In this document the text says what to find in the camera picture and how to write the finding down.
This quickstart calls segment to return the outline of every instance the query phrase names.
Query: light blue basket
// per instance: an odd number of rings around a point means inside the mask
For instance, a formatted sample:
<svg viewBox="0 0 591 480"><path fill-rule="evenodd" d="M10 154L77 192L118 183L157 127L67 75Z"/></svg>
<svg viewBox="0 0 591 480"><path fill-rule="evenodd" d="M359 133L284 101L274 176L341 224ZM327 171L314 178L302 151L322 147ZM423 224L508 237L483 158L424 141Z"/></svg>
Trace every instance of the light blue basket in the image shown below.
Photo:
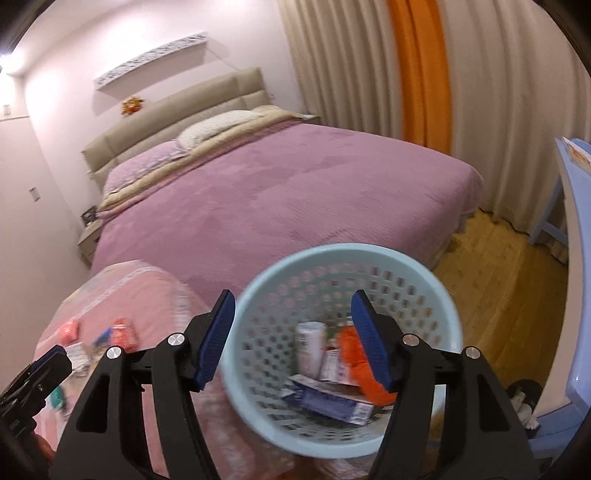
<svg viewBox="0 0 591 480"><path fill-rule="evenodd" d="M441 282L420 263L387 248L336 244L291 255L257 276L238 300L222 355L223 380L235 410L269 442L299 455L353 458L375 453L389 415L366 426L335 426L290 409L280 398L295 373L294 332L306 320L346 321L365 290L378 313L433 347L462 349L462 327ZM433 414L443 408L436 387Z"/></svg>

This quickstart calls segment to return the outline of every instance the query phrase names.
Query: upholstered headboard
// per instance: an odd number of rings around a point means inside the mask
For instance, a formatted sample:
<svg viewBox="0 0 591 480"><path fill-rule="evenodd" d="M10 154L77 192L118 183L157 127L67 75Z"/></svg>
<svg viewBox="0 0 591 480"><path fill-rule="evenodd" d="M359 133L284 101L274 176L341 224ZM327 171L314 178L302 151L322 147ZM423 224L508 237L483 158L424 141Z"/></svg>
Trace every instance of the upholstered headboard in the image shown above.
<svg viewBox="0 0 591 480"><path fill-rule="evenodd" d="M229 110L251 110L269 103L261 70L240 70L146 106L95 138L82 154L102 188L116 165L176 138L190 125Z"/></svg>

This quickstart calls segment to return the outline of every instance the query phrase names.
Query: light switch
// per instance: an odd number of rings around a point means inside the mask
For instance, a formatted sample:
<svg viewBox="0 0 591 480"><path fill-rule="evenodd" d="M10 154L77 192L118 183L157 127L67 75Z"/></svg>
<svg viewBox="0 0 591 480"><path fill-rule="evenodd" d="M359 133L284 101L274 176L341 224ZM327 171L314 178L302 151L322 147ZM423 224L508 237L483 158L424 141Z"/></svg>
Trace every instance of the light switch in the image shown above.
<svg viewBox="0 0 591 480"><path fill-rule="evenodd" d="M30 189L29 193L31 194L31 197L33 197L33 202L37 202L37 201L41 200L41 196L39 195L39 192L37 191L37 187L33 187L32 189Z"/></svg>

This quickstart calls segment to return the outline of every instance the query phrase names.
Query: beige curtain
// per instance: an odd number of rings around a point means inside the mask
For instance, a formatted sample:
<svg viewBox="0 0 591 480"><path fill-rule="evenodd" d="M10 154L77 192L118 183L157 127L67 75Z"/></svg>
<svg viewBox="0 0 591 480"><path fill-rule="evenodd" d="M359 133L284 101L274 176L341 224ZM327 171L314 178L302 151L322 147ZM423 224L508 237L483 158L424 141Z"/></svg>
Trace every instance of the beige curtain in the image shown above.
<svg viewBox="0 0 591 480"><path fill-rule="evenodd" d="M278 0L300 89L325 125L400 138L387 0Z"/></svg>
<svg viewBox="0 0 591 480"><path fill-rule="evenodd" d="M439 0L452 87L452 156L485 179L482 207L528 232L558 178L554 137L591 136L591 79L531 0ZM564 212L554 215L564 227ZM553 253L564 259L565 251Z"/></svg>

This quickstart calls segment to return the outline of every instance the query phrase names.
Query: pink blanket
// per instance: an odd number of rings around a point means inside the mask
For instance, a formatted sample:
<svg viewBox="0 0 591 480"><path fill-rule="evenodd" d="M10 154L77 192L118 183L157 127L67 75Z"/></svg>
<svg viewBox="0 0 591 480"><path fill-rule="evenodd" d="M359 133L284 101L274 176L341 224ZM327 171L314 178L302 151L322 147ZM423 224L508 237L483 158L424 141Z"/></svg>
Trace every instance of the pink blanket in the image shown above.
<svg viewBox="0 0 591 480"><path fill-rule="evenodd" d="M144 260L211 305L321 244L361 242L423 263L478 206L480 175L433 150L299 124L190 171L110 221L93 272Z"/></svg>

